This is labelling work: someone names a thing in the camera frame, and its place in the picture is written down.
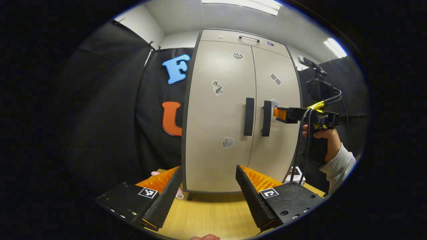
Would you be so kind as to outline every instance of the ceiling light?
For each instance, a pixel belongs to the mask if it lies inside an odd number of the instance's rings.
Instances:
[[[335,39],[333,38],[328,38],[327,41],[323,42],[327,47],[329,47],[330,50],[332,50],[332,52],[335,53],[335,55],[338,58],[342,58],[347,56],[347,54],[345,53],[344,49],[341,47],[340,44],[337,43],[337,41],[335,41]]]
[[[279,3],[273,0],[202,0],[202,3],[222,3],[244,6],[260,10],[274,16],[277,16],[278,10],[280,9]]]

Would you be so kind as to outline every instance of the white wall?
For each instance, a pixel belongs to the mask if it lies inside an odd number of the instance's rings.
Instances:
[[[308,53],[305,53],[305,52],[299,50],[298,48],[294,48],[294,47],[289,46],[289,45],[286,45],[286,47],[289,49],[289,52],[291,53],[292,59],[294,60],[295,66],[297,67],[298,70],[308,68],[307,66],[304,66],[298,62],[298,55],[300,55],[301,57],[308,58],[316,64],[320,64],[320,63],[326,62],[328,60],[328,59],[325,59],[323,61],[320,61],[320,60],[316,59],[315,57],[309,55]]]
[[[140,4],[114,18],[116,21],[120,21],[122,19],[124,20],[120,22],[121,24],[134,31],[145,41],[154,41],[152,44],[154,48],[157,48],[165,37],[161,27],[143,4]]]
[[[161,48],[195,47],[199,31],[179,32],[166,35],[161,43]]]

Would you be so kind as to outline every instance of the blue letter f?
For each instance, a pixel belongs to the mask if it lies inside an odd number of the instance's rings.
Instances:
[[[184,72],[187,71],[187,64],[183,60],[188,61],[189,59],[190,56],[184,54],[174,59],[167,60],[162,64],[166,66],[167,72],[169,73],[169,80],[167,83],[172,84],[185,78],[185,74],[182,74],[179,70],[182,69]]]

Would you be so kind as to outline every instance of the drawer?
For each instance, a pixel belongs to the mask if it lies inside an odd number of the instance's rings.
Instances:
[[[222,41],[222,42],[249,45],[249,46],[259,47],[268,51],[272,51],[290,58],[288,50],[286,49],[285,45],[269,40],[267,38],[258,37],[252,34],[228,31],[228,30],[204,29],[200,40],[201,41]],[[274,46],[270,46],[267,42],[273,43]]]

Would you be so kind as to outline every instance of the small box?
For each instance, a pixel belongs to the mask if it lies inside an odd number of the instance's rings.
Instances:
[[[289,171],[289,175],[286,177],[286,180],[285,180],[284,183],[288,183],[288,182],[291,181],[292,170],[293,170],[293,167],[291,167],[291,170]],[[299,180],[301,180],[301,175],[302,175],[302,173],[301,173],[299,167],[296,167],[296,171],[294,173],[294,179],[293,179],[293,181],[299,183]],[[305,182],[305,177],[302,178],[301,185],[304,184],[304,182]]]

